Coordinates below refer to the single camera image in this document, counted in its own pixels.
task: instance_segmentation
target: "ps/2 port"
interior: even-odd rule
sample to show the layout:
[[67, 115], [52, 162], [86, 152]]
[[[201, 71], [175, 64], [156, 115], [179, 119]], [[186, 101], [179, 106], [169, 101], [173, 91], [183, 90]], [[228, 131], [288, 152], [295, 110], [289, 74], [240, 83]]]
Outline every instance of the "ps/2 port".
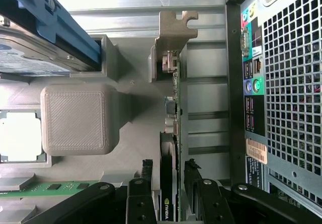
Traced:
[[246, 84], [245, 84], [245, 91], [247, 93], [250, 93], [252, 91], [252, 82], [251, 81], [246, 81]]
[[255, 93], [258, 93], [260, 91], [260, 89], [261, 89], [261, 83], [260, 83], [260, 81], [258, 79], [255, 79], [253, 81], [253, 91]]

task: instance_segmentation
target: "textured plastic surface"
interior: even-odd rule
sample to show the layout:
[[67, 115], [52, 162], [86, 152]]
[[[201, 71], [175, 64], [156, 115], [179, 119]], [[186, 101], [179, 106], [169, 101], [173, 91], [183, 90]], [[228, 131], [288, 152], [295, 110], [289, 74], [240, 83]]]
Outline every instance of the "textured plastic surface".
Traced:
[[99, 45], [76, 23], [57, 0], [16, 1], [18, 3], [9, 6], [15, 9], [16, 14], [19, 14], [21, 9], [28, 10], [36, 18], [35, 27], [41, 37], [56, 43], [59, 36], [97, 64], [101, 63]]
[[104, 155], [119, 141], [118, 92], [111, 86], [48, 86], [41, 93], [41, 112], [49, 155]]

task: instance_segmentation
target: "screw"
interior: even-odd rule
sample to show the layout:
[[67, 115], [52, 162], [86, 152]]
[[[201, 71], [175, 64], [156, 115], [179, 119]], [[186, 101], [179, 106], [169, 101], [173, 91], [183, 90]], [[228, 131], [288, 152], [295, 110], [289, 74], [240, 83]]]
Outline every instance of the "screw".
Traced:
[[204, 183], [205, 185], [211, 185], [211, 184], [212, 184], [212, 182], [211, 182], [210, 180], [204, 180], [204, 181], [203, 181], [203, 183]]
[[143, 181], [142, 181], [142, 180], [137, 180], [137, 181], [135, 181], [134, 183], [135, 183], [135, 184], [137, 184], [137, 185], [139, 185], [139, 184], [142, 184], [142, 183], [143, 183]]
[[245, 185], [238, 185], [238, 189], [239, 190], [247, 190], [248, 188]]
[[75, 57], [68, 55], [67, 56], [67, 59], [69, 59], [69, 60], [75, 60]]
[[48, 4], [49, 4], [50, 9], [51, 9], [52, 11], [54, 11], [54, 10], [55, 10], [55, 8], [56, 8], [55, 1], [54, 1], [54, 0], [49, 0], [49, 1], [48, 1]]
[[103, 185], [103, 186], [100, 187], [101, 190], [107, 190], [108, 188], [109, 188], [108, 185]]
[[10, 27], [10, 20], [0, 15], [0, 25]]
[[146, 219], [146, 216], [145, 215], [141, 215], [139, 216], [138, 220], [145, 220]]

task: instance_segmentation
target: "sheet metal wall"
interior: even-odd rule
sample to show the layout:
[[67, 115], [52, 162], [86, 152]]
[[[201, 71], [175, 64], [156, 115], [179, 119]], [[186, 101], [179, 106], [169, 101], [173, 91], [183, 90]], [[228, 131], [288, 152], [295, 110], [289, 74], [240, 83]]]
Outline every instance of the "sheet metal wall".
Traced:
[[59, 0], [90, 33], [157, 37], [160, 10], [197, 10], [187, 45], [188, 147], [205, 178], [229, 179], [225, 0]]

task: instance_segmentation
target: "barcode sticker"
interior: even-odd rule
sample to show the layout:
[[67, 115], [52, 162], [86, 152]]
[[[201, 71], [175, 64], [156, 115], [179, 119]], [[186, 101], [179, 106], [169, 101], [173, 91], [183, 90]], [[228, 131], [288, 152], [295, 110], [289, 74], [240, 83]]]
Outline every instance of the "barcode sticker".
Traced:
[[264, 165], [267, 164], [267, 148], [264, 144], [247, 138], [246, 150], [248, 156], [258, 160]]

